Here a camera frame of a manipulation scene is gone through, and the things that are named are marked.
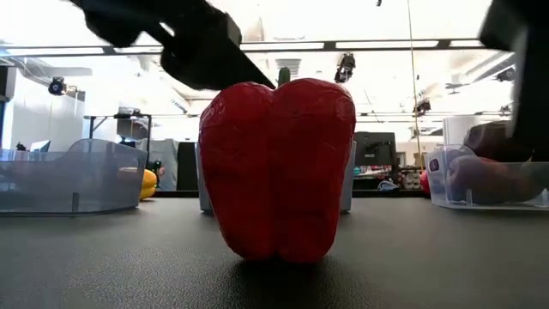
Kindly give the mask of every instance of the ceiling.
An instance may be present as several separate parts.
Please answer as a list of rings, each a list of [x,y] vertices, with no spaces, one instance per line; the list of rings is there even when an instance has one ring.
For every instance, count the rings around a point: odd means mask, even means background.
[[[276,40],[360,40],[360,39],[450,39],[475,38],[490,0],[212,0],[214,6],[231,14],[240,26],[244,41]],[[3,4],[0,39],[10,45],[70,46],[104,45],[86,29],[82,12],[60,0],[17,0]],[[137,45],[158,44],[142,35]],[[486,80],[462,87],[459,94],[447,83],[465,83],[467,72],[479,70],[495,51],[357,51],[357,68],[344,86],[351,92],[359,112],[411,112],[413,98],[424,91],[433,111],[465,112],[498,110],[507,104],[510,83]],[[333,81],[340,52],[250,53],[250,59],[271,79],[280,64],[296,65],[295,76]],[[162,88],[165,96],[185,99],[199,113],[216,93],[194,91],[173,80],[157,65],[157,57],[72,57],[41,58],[56,67],[89,67],[113,81],[125,81],[125,93],[138,88]],[[136,75],[147,71],[145,82]],[[86,87],[93,76],[72,76],[69,80]],[[166,90],[159,83],[173,88]],[[151,94],[138,94],[155,101]]]

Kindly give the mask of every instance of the black table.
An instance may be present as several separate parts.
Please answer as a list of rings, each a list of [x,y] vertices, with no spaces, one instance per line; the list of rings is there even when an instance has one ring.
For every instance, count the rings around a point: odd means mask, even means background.
[[[547,308],[549,216],[354,199],[318,265],[243,263],[195,199],[0,219],[0,308]]]

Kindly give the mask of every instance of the transparent container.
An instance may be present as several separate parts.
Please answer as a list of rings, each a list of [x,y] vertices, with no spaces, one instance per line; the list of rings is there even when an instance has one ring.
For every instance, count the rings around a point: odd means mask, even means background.
[[[0,215],[78,215],[139,204],[147,153],[96,139],[67,152],[0,150]]]
[[[462,145],[427,155],[431,200],[452,209],[549,210],[549,163],[501,163]]]

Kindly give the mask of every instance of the bell pepper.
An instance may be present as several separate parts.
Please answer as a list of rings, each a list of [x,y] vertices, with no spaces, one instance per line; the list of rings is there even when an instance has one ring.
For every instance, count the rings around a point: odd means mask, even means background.
[[[355,123],[351,95],[316,79],[275,91],[244,82],[214,98],[200,121],[202,170],[234,252],[294,263],[328,252]]]

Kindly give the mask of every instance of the white wall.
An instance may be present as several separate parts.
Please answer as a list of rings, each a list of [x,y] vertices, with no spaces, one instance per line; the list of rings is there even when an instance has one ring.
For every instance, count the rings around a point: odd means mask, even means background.
[[[68,96],[54,96],[47,87],[15,73],[15,91],[7,103],[3,148],[20,142],[51,140],[50,151],[66,151],[81,139],[84,102]]]

